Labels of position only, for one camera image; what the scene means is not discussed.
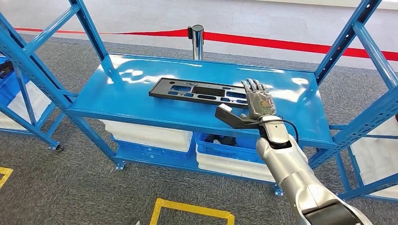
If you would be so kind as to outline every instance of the blue storage bin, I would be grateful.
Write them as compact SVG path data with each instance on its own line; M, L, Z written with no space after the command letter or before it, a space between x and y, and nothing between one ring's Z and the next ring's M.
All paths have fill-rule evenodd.
M264 163L256 152L257 139L237 138L239 147L228 146L217 143L205 142L209 134L194 133L195 142L198 145L198 152L213 156L234 158L249 162Z
M6 59L0 56L0 63L5 62ZM27 83L29 79L23 76L23 81ZM16 74L12 71L4 79L0 79L0 104L10 104L20 90Z
M195 151L195 138L192 137L191 139L191 144L189 147L189 150L187 152L182 152L182 151L175 151L175 150L170 150L170 149L163 149L163 148L157 148L153 146L147 146L143 144L136 144L132 142L126 142L126 141L121 141L117 140L111 136L111 139L116 142L120 148L123 149L129 149L129 150L135 150L135 151L140 151L148 154L153 154L153 155L158 155L158 156L166 156L170 158L176 158L176 159L182 159L186 160L189 156L189 153L191 151Z

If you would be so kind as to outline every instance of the robotic arm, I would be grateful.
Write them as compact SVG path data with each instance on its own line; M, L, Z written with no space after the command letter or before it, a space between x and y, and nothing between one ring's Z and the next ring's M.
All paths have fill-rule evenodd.
M287 132L286 120L275 116L274 101L267 88L256 80L242 81L249 114L240 117L232 108L219 105L216 117L233 128L258 129L256 150L283 189L298 225L371 225L358 209L329 191L314 175L297 141Z

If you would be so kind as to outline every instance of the yellow tape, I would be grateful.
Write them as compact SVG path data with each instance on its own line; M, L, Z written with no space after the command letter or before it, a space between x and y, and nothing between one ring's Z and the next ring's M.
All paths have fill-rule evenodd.
M158 223L158 219L159 219L159 215L160 215L162 207L186 211L186 212L193 212L193 213L211 216L211 217L227 219L227 225L235 224L235 216L232 215L230 212L205 208L205 207L196 206L196 205L189 205L189 204L185 204L185 203L173 202L173 201L168 201L168 200L158 198L156 200L156 204L153 209L151 222L149 225L156 225Z
M4 167L0 167L0 174L3 174L4 176L0 179L0 189L3 186L3 184L7 181L7 179L10 177L13 169L8 169Z

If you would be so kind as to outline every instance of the red barrier tape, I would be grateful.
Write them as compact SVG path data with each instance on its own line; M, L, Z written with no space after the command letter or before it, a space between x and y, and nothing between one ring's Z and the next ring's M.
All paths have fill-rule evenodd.
M18 31L33 31L42 32L42 29L32 28L15 28ZM73 30L58 30L57 33L63 34L85 34L84 31L73 31ZM154 31L154 32L125 32L125 33L105 33L99 32L99 34L123 34L123 35L145 35L145 36L159 36L159 37L187 37L187 29L182 30L168 30L168 31ZM309 53L323 53L326 54L330 46L329 45L317 45L293 41L281 41L273 39L265 39L258 37L245 37L231 34L219 34L212 32L205 32L203 35L205 40L227 42L241 45L253 45L268 48L278 48L286 50L294 50ZM383 55L387 60L398 61L398 52L382 51ZM343 54L344 56L352 56L358 58L369 58L368 54L364 49L359 48L347 48Z

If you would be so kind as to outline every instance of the white plastic bin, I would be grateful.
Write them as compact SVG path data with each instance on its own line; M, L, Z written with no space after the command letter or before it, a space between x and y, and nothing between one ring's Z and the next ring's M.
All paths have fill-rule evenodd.
M26 83L26 91L28 92L36 121L38 121L47 107L51 104L51 100L47 98L47 96L38 87L36 87L32 81ZM18 92L7 107L24 118L27 122L31 123L21 91ZM0 128L26 130L2 112L0 112Z
M397 135L395 116L372 130L370 135ZM364 185L398 173L398 140L363 137L351 145ZM398 186L377 191L371 195L398 198Z
M188 152L191 144L191 131L110 120L100 121L105 124L105 130L112 133L116 140L182 152Z
M265 164L199 153L198 146L196 146L196 160L199 169L275 182Z

